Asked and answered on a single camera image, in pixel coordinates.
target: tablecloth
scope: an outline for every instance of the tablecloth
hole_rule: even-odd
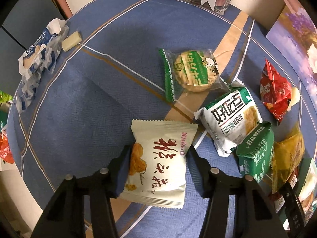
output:
[[[316,158],[317,115],[299,77],[265,38],[265,30],[247,14],[229,6],[219,16],[181,0],[95,0],[68,21],[81,45],[62,52],[53,74],[44,73],[35,100],[18,114],[16,97],[8,118],[8,136],[20,173],[35,200],[45,208],[66,174],[88,176],[106,167],[125,144],[134,142],[132,119],[192,121],[193,112],[217,92],[164,99],[164,67],[158,53],[212,49],[226,81],[239,78],[250,90],[262,118],[275,123],[259,96],[267,58],[302,99],[274,125],[283,140],[298,121],[306,157]],[[240,176],[233,155],[221,158],[203,129],[193,144],[211,166]],[[195,191],[188,169],[183,209],[132,203],[117,221],[121,237],[198,237],[208,200]],[[264,180],[261,185],[268,188]],[[86,220],[89,225],[89,201]],[[232,236],[234,197],[230,197],[227,237]]]

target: silver bolt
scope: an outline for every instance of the silver bolt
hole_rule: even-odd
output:
[[[100,172],[102,175],[105,175],[105,174],[107,174],[107,173],[109,172],[109,169],[108,169],[108,168],[101,168],[101,169],[99,170],[99,172]]]
[[[247,181],[252,181],[253,180],[253,177],[251,175],[245,175],[244,177],[245,177],[245,179]]]
[[[219,169],[217,167],[213,167],[212,169],[210,169],[210,171],[213,173],[213,174],[218,174],[219,173]]]
[[[70,181],[71,179],[73,179],[73,177],[73,175],[66,175],[65,180]]]

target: painting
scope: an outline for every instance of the painting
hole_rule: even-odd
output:
[[[317,29],[308,13],[286,5],[266,37],[296,71],[317,112]]]

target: red snack package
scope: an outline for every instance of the red snack package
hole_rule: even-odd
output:
[[[13,164],[14,159],[10,150],[8,138],[5,134],[0,133],[0,158],[7,163]]]
[[[265,66],[260,80],[261,101],[278,121],[283,120],[284,114],[292,99],[291,84],[282,77],[273,65],[265,59]]]

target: green snack box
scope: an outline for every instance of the green snack box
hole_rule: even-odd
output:
[[[240,174],[251,175],[260,182],[271,165],[273,144],[271,123],[259,123],[237,146]]]

